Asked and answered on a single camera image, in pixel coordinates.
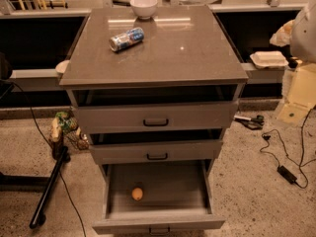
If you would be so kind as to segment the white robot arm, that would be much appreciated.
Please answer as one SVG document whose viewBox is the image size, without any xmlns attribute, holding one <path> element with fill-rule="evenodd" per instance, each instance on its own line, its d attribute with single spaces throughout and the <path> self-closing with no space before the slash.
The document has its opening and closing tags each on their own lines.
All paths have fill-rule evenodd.
<svg viewBox="0 0 316 237">
<path fill-rule="evenodd" d="M 270 43 L 288 44 L 290 54 L 298 62 L 293 71 L 284 72 L 283 99 L 276 108 L 276 118 L 300 124 L 316 106 L 316 0 L 310 0 L 294 20 L 280 27 Z"/>
</svg>

